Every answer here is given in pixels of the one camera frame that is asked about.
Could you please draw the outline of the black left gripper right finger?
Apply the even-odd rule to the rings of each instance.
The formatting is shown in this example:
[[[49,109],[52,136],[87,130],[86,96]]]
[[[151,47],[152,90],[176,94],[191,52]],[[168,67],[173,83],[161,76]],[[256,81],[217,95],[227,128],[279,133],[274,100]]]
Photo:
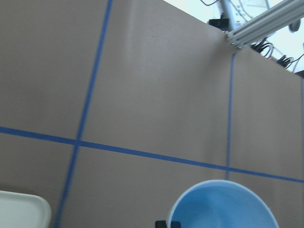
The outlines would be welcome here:
[[[171,228],[181,228],[181,223],[179,221],[172,221]]]

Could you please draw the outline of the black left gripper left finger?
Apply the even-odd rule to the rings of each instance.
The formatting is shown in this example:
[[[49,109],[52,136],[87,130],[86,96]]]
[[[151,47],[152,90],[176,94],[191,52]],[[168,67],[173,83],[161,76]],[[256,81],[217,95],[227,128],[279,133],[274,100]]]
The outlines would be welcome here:
[[[165,220],[155,221],[155,228],[167,228],[167,224]]]

